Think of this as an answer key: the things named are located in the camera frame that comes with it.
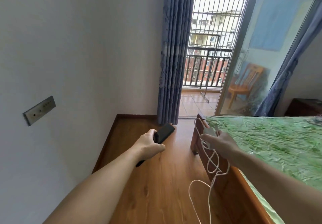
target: white wall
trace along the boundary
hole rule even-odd
[[[301,55],[275,115],[283,116],[293,98],[322,100],[322,32]]]
[[[104,5],[0,0],[3,224],[43,222],[95,165],[116,115]],[[57,107],[28,127],[22,113],[50,95]]]
[[[255,30],[255,26],[257,23],[257,18],[260,13],[260,9],[262,7],[264,0],[257,0],[256,5],[253,11],[252,19],[249,23],[247,34],[244,39],[243,43],[243,49],[246,52],[249,43],[251,41],[253,32]],[[268,82],[267,82],[267,90],[270,89],[272,86],[276,75],[278,71],[280,70],[280,67],[282,63],[284,62],[284,59],[292,45],[292,42],[294,41],[297,32],[299,31],[301,24],[303,23],[303,20],[311,6],[312,1],[311,0],[302,0],[301,5],[299,7],[299,10],[297,14],[294,17],[293,23],[291,24],[287,35],[285,36],[283,46],[281,47],[280,51],[268,51],[268,50],[261,50],[261,49],[249,49],[249,53],[246,59],[246,62],[257,64],[260,66],[263,66],[265,68],[268,68],[270,70],[270,73],[268,75]]]
[[[119,114],[157,112],[163,0],[106,0]]]

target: wooden bed frame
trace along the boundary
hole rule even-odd
[[[196,127],[200,134],[203,133],[203,125],[208,128],[209,125],[202,114],[198,114],[196,120]],[[194,130],[190,149],[193,154],[199,154],[200,159],[205,169],[207,168],[208,158],[205,155],[197,130]],[[208,156],[211,156],[212,151],[206,150]],[[217,158],[214,157],[213,161],[217,164]],[[228,167],[228,162],[219,155],[220,169],[225,172]],[[209,165],[210,171],[215,167]],[[213,179],[214,174],[208,173],[210,181]],[[216,195],[219,198],[219,203],[222,205],[225,213],[221,213],[222,220],[230,220],[233,224],[274,224],[266,210],[251,190],[250,186],[238,170],[238,168],[230,166],[227,175],[219,176],[213,186]]]

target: left hand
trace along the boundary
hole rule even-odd
[[[133,149],[139,151],[140,161],[150,159],[157,153],[161,153],[166,150],[165,145],[156,144],[153,141],[153,135],[155,132],[155,129],[150,129],[147,133],[141,135],[141,137],[132,146]]]

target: hand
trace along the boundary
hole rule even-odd
[[[209,134],[201,134],[201,139],[207,141],[215,150],[231,164],[234,164],[234,155],[240,152],[241,149],[236,144],[236,141],[227,132],[218,131],[218,137]]]
[[[141,135],[141,137],[132,146],[132,148],[138,150],[140,161],[150,159],[157,153],[161,153],[166,150],[165,145],[156,144],[153,141],[153,135],[155,132],[156,130],[150,129],[147,133]]]

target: charger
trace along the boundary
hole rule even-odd
[[[195,119],[195,129],[197,130],[198,135],[199,135],[199,138],[200,138],[200,133],[199,133],[199,131],[198,131],[198,129],[197,129],[197,126],[196,126],[196,121],[197,121],[197,119],[198,119],[198,120],[200,120],[200,118],[196,118],[196,119]],[[216,132],[214,132],[214,130],[213,130],[212,128],[206,128],[206,127],[203,125],[203,133],[205,133],[205,134],[209,134],[209,135],[212,135],[212,136],[214,136],[214,137],[217,137],[217,133],[218,133],[218,131],[219,131],[219,129],[218,129],[218,125],[217,125],[217,124],[215,124],[215,130],[216,130]],[[217,177],[217,176],[226,175],[226,174],[228,173],[229,168],[230,168],[230,164],[229,164],[229,162],[228,162],[227,171],[226,171],[225,173],[222,173],[222,170],[219,168],[219,156],[218,156],[218,154],[217,154],[217,152],[216,152],[215,148],[213,147],[213,145],[211,145],[209,142],[206,142],[206,141],[204,141],[204,140],[202,140],[202,139],[200,139],[200,142],[201,142],[201,145],[202,145],[202,149],[203,149],[203,151],[204,151],[205,155],[206,155],[206,156],[207,156],[207,158],[208,158],[208,162],[207,162],[207,172],[208,172],[208,173],[215,173],[215,176],[213,177],[213,179],[212,179],[212,181],[211,181],[211,183],[210,183],[210,186],[209,186],[207,183],[205,183],[205,182],[203,182],[203,181],[201,181],[201,180],[193,180],[193,181],[190,183],[190,185],[189,185],[188,194],[189,194],[189,198],[190,198],[190,201],[191,201],[191,203],[192,203],[192,206],[193,206],[193,208],[194,208],[194,211],[195,211],[195,213],[196,213],[196,215],[197,215],[197,218],[198,218],[199,224],[201,224],[201,221],[200,221],[199,216],[198,216],[198,214],[197,214],[197,211],[196,211],[196,209],[195,209],[194,202],[192,201],[191,196],[190,196],[190,187],[191,187],[192,183],[193,183],[193,182],[196,182],[196,181],[202,182],[203,184],[205,184],[205,185],[207,185],[207,186],[209,187],[209,193],[208,193],[208,209],[209,209],[209,220],[210,220],[210,224],[211,224],[211,212],[210,212],[210,202],[209,202],[211,189],[212,189],[212,187],[213,187],[213,185],[214,185],[214,183],[215,183],[215,180],[216,180],[216,177]],[[212,151],[213,151],[213,153],[212,153],[212,155],[211,155],[210,157],[209,157],[209,156],[208,156],[208,154],[206,153],[206,150],[205,150],[205,149],[208,149],[208,150],[212,150]],[[212,159],[212,157],[213,157],[214,155],[216,155],[216,156],[217,156],[217,162],[218,162],[218,164],[217,164],[217,165],[216,165],[216,164],[211,160],[211,159]],[[210,171],[210,170],[209,170],[209,164],[210,164],[210,163],[211,163],[212,165],[214,165],[214,166],[215,166],[215,170],[213,170],[213,171]]]

